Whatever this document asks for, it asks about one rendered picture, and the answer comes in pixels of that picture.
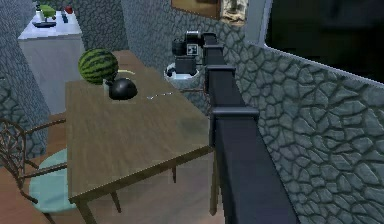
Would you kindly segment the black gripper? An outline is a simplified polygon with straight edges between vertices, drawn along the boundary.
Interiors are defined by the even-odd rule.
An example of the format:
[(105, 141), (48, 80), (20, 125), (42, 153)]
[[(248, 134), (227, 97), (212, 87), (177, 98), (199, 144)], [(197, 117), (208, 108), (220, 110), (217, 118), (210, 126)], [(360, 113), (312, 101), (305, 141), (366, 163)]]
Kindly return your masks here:
[(197, 45), (189, 44), (182, 39), (174, 39), (172, 53), (175, 57), (176, 73), (194, 76), (196, 73)]

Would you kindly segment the brown wicker chair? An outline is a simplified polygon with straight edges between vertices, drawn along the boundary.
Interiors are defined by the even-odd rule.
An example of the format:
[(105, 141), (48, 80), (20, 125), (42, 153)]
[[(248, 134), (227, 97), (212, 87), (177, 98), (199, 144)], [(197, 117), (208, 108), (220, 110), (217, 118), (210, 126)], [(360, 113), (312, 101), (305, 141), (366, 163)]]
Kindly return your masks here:
[[(26, 139), (29, 134), (50, 126), (64, 123), (65, 119), (55, 120), (29, 130), (23, 129), (19, 124), (5, 118), (0, 118), (0, 164), (13, 176), (20, 194), (33, 203), (38, 200), (29, 195), (30, 180), (33, 177), (67, 169), (67, 149), (47, 157), (40, 165), (27, 157)], [(41, 212), (50, 222), (52, 213)]]

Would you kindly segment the thin silver cutlery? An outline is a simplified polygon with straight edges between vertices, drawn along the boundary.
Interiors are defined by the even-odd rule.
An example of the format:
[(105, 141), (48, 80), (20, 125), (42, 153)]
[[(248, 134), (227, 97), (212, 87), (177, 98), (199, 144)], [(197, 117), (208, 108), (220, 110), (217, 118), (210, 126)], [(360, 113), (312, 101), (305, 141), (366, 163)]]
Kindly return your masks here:
[(172, 94), (173, 94), (173, 92), (165, 92), (165, 93), (155, 94), (155, 95), (152, 95), (152, 96), (147, 96), (146, 98), (148, 100), (153, 100), (153, 99), (158, 98), (158, 97), (170, 96)]

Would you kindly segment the brown wooden table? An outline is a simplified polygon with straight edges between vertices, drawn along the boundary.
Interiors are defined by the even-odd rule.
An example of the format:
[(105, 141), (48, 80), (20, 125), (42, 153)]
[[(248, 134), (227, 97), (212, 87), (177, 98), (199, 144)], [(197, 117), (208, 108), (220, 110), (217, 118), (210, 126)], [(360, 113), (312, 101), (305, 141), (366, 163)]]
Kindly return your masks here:
[[(116, 102), (100, 86), (66, 85), (69, 199), (85, 224), (205, 224), (208, 119), (132, 52), (116, 52), (138, 88)], [(173, 92), (148, 100), (147, 96)]]

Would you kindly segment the green striped watermelon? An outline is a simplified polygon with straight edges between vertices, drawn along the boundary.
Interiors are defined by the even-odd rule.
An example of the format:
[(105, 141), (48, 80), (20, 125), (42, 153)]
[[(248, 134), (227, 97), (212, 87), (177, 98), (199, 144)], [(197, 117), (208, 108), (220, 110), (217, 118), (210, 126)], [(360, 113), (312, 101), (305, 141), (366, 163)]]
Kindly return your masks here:
[(95, 85), (101, 85), (104, 79), (113, 80), (118, 68), (117, 58), (103, 48), (85, 51), (78, 61), (78, 70), (82, 78)]

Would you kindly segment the white cupboard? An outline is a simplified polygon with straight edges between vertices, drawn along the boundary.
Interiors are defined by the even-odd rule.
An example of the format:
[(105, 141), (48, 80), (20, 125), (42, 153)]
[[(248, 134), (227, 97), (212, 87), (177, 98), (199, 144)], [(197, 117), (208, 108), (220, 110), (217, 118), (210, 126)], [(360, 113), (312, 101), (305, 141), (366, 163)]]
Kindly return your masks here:
[(33, 72), (34, 78), (52, 114), (62, 113), (65, 108), (65, 83), (81, 79), (78, 60), (84, 52), (82, 31), (75, 13), (56, 12), (56, 26), (37, 28), (35, 15), (21, 35), (19, 46)]

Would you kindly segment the dark window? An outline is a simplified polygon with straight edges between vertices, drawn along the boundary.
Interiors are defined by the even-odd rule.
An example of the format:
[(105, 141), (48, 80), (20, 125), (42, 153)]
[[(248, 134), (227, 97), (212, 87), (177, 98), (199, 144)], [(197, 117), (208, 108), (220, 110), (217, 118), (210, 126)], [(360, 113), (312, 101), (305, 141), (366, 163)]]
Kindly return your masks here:
[(272, 0), (266, 45), (384, 83), (384, 0)]

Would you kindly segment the green house plant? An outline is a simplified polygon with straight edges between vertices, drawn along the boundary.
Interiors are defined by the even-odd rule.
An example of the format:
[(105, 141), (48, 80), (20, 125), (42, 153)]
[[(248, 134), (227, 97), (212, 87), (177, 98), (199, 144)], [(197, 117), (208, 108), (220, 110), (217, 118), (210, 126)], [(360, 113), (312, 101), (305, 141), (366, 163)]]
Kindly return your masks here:
[(40, 10), (43, 14), (43, 20), (47, 21), (48, 18), (56, 19), (56, 10), (49, 5), (41, 5)]

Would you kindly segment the teal round seat cushion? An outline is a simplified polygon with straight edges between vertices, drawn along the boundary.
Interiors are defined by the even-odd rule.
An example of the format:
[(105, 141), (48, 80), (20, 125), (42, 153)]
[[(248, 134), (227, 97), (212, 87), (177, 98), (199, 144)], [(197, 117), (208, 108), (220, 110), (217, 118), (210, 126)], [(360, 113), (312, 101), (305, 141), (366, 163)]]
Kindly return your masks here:
[(38, 200), (33, 206), (43, 213), (57, 213), (76, 207), (68, 199), (67, 169), (33, 177), (29, 195)]

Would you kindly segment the framed wall picture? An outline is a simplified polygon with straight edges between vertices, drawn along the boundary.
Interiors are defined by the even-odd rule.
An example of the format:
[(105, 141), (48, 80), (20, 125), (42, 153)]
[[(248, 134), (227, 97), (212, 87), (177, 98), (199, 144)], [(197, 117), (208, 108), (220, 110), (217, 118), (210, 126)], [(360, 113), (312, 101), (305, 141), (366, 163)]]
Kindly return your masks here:
[(171, 7), (191, 14), (243, 26), (249, 0), (170, 0)]

